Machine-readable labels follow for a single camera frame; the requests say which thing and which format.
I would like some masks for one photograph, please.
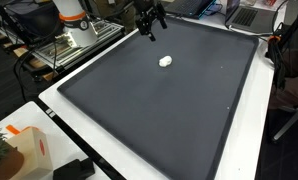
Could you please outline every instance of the cardboard box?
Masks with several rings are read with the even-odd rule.
[[[28,128],[7,142],[24,155],[24,164],[12,180],[40,179],[53,170],[46,135]]]

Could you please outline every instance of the laptop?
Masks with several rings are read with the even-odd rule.
[[[241,6],[240,0],[228,0],[225,25],[227,28],[231,26],[252,33],[268,34],[272,33],[274,14],[270,10]]]
[[[199,19],[215,0],[174,0],[164,2],[165,11],[179,17]]]

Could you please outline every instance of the chair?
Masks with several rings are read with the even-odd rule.
[[[298,108],[288,108],[282,107],[280,108],[287,112],[295,112],[295,114],[291,117],[291,119],[276,133],[276,135],[272,138],[272,141],[278,141],[279,138],[298,120]]]

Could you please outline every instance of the white table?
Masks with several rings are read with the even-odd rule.
[[[0,121],[0,128],[6,137],[13,136],[6,130],[7,125],[13,125],[22,130],[27,126],[35,126],[47,136],[51,161],[54,169],[57,169],[74,159],[84,160],[87,155],[34,103],[29,102]],[[109,180],[110,178],[94,164],[95,174],[88,180]],[[42,180],[51,180],[53,173],[50,172]]]
[[[278,14],[276,25],[283,21],[285,8]],[[224,16],[217,14],[195,23],[225,29]],[[44,91],[39,98],[71,126],[103,158],[127,179],[166,179],[166,177],[120,143],[110,133],[77,109],[57,91],[57,88],[83,70],[113,47],[127,39],[126,36],[86,64]],[[228,139],[216,174],[217,180],[251,180],[255,177],[262,133],[273,79],[273,67],[264,58],[266,44],[261,43],[250,66]]]

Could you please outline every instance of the black mat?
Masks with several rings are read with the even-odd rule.
[[[167,177],[213,179],[258,40],[167,24],[153,27],[156,42],[135,34],[58,90]]]

